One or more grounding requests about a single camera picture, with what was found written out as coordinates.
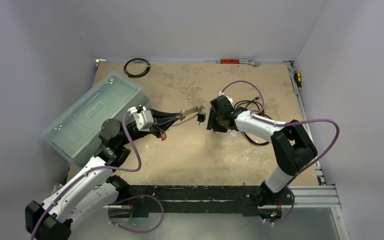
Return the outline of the red key tag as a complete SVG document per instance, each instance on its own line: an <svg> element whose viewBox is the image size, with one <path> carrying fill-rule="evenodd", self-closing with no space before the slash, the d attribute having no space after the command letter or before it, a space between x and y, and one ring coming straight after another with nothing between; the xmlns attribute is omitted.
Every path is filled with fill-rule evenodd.
<svg viewBox="0 0 384 240"><path fill-rule="evenodd" d="M165 133L165 132L162 132L162 133L160 134L160 138L161 138L161 141L166 140L166 139L167 139L167 135L166 135L166 133Z"/></svg>

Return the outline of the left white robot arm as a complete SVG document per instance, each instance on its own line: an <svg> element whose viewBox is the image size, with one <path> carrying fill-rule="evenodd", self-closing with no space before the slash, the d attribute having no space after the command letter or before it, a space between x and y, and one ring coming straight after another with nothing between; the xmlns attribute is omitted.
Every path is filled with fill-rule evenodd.
<svg viewBox="0 0 384 240"><path fill-rule="evenodd" d="M131 107L121 119L103 122L99 133L100 145L82 169L62 188L41 202L32 201L25 208L25 226L32 240L67 240L73 229L106 205L126 204L130 214L154 196L134 190L117 171L124 171L124 162L134 153L137 166L128 171L136 173L142 160L135 140L148 135L166 139L166 131L183 112L161 112L142 105Z"/></svg>

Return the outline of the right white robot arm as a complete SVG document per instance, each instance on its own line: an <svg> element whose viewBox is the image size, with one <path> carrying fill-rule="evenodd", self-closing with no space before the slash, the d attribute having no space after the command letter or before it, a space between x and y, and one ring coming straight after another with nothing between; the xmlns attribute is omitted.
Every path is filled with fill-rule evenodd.
<svg viewBox="0 0 384 240"><path fill-rule="evenodd" d="M278 200L288 182L318 154L308 133L296 120L276 122L245 108L235 109L224 95L211 100L210 105L207 130L251 134L272 145L277 166L263 181L260 191L262 200L268 204Z"/></svg>

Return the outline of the black key fob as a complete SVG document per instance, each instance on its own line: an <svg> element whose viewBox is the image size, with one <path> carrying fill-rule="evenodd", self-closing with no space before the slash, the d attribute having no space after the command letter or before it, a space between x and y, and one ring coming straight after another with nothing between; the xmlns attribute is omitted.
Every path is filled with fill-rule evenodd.
<svg viewBox="0 0 384 240"><path fill-rule="evenodd" d="M202 124L206 121L206 113L205 112L198 112L197 113L197 121L198 124Z"/></svg>

